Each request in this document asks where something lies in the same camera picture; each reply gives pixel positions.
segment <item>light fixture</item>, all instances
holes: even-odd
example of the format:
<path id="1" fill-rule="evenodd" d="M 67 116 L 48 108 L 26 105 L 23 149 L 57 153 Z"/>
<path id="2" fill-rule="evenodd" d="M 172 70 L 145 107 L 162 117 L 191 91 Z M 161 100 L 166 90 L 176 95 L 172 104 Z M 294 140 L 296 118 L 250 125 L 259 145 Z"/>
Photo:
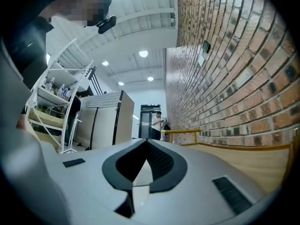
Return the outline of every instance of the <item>light fixture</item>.
<path id="1" fill-rule="evenodd" d="M 49 60 L 50 60 L 50 57 L 51 57 L 51 55 L 47 53 L 47 54 L 46 54 L 47 65 L 48 65 L 48 62 L 49 62 Z"/>
<path id="2" fill-rule="evenodd" d="M 148 56 L 148 51 L 147 51 L 147 50 L 145 50 L 145 51 L 140 51 L 140 56 L 141 56 L 142 58 L 147 57 L 147 56 Z"/>

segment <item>ceiling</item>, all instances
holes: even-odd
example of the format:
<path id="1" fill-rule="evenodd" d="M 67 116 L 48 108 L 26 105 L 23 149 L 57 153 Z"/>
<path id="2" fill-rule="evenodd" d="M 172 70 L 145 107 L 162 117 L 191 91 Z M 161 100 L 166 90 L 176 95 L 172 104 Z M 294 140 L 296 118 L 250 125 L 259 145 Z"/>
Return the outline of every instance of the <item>ceiling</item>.
<path id="1" fill-rule="evenodd" d="M 124 90 L 164 88 L 165 49 L 177 41 L 177 0 L 112 0 L 110 15 L 117 24 L 103 35 L 97 27 L 53 17 L 54 29 L 46 39 L 51 59 L 77 38 L 76 44 L 97 65 L 96 75 L 113 90 L 120 89 L 118 82 L 125 84 Z M 142 50 L 148 51 L 146 58 L 139 55 Z M 108 66 L 102 65 L 105 60 Z"/>

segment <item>white shirt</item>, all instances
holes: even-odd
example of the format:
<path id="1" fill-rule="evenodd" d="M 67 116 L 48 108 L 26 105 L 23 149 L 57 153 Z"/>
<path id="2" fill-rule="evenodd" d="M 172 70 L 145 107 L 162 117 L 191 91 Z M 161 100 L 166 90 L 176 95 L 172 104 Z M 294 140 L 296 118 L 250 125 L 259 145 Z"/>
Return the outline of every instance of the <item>white shirt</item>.
<path id="1" fill-rule="evenodd" d="M 157 123 L 157 124 L 155 124 L 155 125 L 153 125 L 153 123 L 158 122 L 158 121 L 161 121 L 161 119 L 160 119 L 160 118 L 157 118 L 156 116 L 154 116 L 154 117 L 152 118 L 152 123 L 151 123 L 151 125 L 152 125 L 152 128 L 154 128 L 154 129 L 157 130 L 157 131 L 160 131 L 160 122 Z"/>

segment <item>doorway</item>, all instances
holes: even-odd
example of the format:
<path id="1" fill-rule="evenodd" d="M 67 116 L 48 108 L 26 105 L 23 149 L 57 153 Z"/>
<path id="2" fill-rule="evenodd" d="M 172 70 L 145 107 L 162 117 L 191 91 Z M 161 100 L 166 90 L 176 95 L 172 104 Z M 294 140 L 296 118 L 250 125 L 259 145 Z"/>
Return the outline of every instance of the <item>doorway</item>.
<path id="1" fill-rule="evenodd" d="M 139 123 L 139 138 L 151 138 L 152 118 L 160 111 L 160 105 L 141 105 L 140 123 Z"/>

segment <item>shelving unit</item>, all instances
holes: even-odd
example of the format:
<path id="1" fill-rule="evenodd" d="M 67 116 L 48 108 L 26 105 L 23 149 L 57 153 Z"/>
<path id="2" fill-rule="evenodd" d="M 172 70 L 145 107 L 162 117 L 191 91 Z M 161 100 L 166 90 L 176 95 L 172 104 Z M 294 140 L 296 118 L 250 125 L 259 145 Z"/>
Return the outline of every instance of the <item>shelving unit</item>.
<path id="1" fill-rule="evenodd" d="M 36 115 L 38 121 L 29 119 L 30 123 L 37 124 L 43 126 L 46 132 L 50 135 L 50 137 L 61 147 L 61 153 L 65 153 L 68 150 L 64 150 L 64 140 L 68 123 L 68 116 L 70 113 L 71 105 L 74 100 L 75 94 L 78 90 L 79 84 L 82 81 L 84 75 L 89 70 L 90 66 L 93 63 L 93 60 L 89 60 L 86 55 L 82 52 L 82 50 L 75 43 L 76 38 L 72 40 L 69 44 L 67 44 L 55 57 L 53 62 L 48 65 L 48 69 L 40 76 L 39 80 L 34 85 L 32 91 L 32 95 L 29 98 L 27 111 L 26 111 L 26 119 L 28 119 L 31 108 L 33 107 L 33 98 L 37 95 L 37 103 L 39 105 L 47 106 L 47 107 L 67 107 L 63 127 L 54 127 L 51 125 L 47 125 L 42 122 L 38 113 L 33 109 L 34 114 Z M 76 79 L 74 74 L 77 72 L 82 72 L 80 79 Z M 71 95 L 70 101 L 66 101 L 61 97 L 52 94 L 50 91 L 41 87 L 41 81 L 43 81 L 47 77 L 48 80 L 51 80 L 52 77 L 55 78 L 54 84 L 60 87 L 62 84 L 66 86 L 75 86 L 73 93 Z M 52 136 L 49 132 L 48 128 L 55 129 L 61 131 L 61 141 L 60 143 Z"/>

